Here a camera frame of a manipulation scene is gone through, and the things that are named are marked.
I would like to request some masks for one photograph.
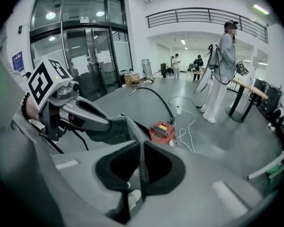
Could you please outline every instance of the balcony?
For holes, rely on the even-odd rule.
[[[238,29],[268,43],[267,29],[252,19],[219,9],[181,8],[171,9],[146,16],[148,28],[171,23],[205,22],[224,25],[229,20],[238,22]]]

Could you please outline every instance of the glass wall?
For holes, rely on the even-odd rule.
[[[93,101],[121,87],[120,74],[132,69],[127,32],[124,0],[36,0],[33,66],[44,57],[59,61]]]
[[[65,0],[62,20],[82,18],[106,21],[104,0]]]
[[[42,58],[46,56],[57,60],[67,70],[60,34],[49,35],[46,38],[34,42],[32,44],[32,53],[35,67],[37,67]]]
[[[62,0],[38,0],[31,30],[60,21]]]
[[[123,24],[121,0],[109,0],[109,15],[111,22]]]
[[[31,30],[60,21],[93,19],[125,25],[124,0],[37,0]]]
[[[119,71],[129,70],[132,68],[132,61],[126,34],[118,31],[113,31],[112,33],[118,69]]]

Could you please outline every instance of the window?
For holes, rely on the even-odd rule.
[[[126,34],[113,31],[113,41],[115,48],[115,56],[117,58],[118,69],[128,70],[132,68],[131,56]]]
[[[123,24],[122,6],[120,0],[109,0],[110,21],[117,24]]]
[[[62,51],[60,34],[49,35],[44,39],[34,42],[32,50],[35,67],[37,67],[42,58],[46,56],[57,60],[65,69],[67,69]]]
[[[63,21],[81,18],[106,21],[104,0],[65,0]]]
[[[38,0],[31,29],[59,22],[61,5],[62,0]]]
[[[113,41],[127,42],[125,33],[118,31],[112,31],[112,32],[113,32]]]

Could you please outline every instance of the white pants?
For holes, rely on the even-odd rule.
[[[176,79],[176,75],[177,75],[177,79],[179,79],[179,77],[180,77],[180,68],[174,68],[174,79]]]
[[[228,78],[225,76],[221,75],[216,75],[216,77],[223,83],[229,82]],[[202,107],[202,110],[204,112],[204,118],[210,119],[211,121],[215,121],[215,116],[218,112],[218,109],[224,99],[226,90],[227,90],[227,85],[222,84],[217,80],[217,78],[214,79],[212,91],[208,92],[208,96],[206,99],[205,104]]]

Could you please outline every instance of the gray jacket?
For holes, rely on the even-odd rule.
[[[235,72],[237,70],[236,65],[238,64],[238,60],[236,59],[236,48],[232,43],[232,38],[230,34],[223,34],[220,43],[220,69],[215,69],[215,74],[221,74],[230,81],[233,79]]]
[[[25,93],[28,92],[27,80],[21,77],[20,72],[13,70],[8,61],[7,34],[6,34],[5,26],[3,26],[3,28],[0,30],[0,60],[2,64],[9,70],[11,76],[18,83],[18,85],[22,88],[22,90]],[[16,113],[14,114],[11,126],[13,128],[17,126],[18,129],[23,134],[25,134],[27,137],[29,137],[29,139],[32,142],[45,145],[47,147],[47,150],[51,154],[58,154],[58,151],[54,147],[52,147],[43,137],[39,136],[37,130],[33,127],[33,125],[27,119],[25,119],[25,117],[22,114],[20,105],[18,106]]]

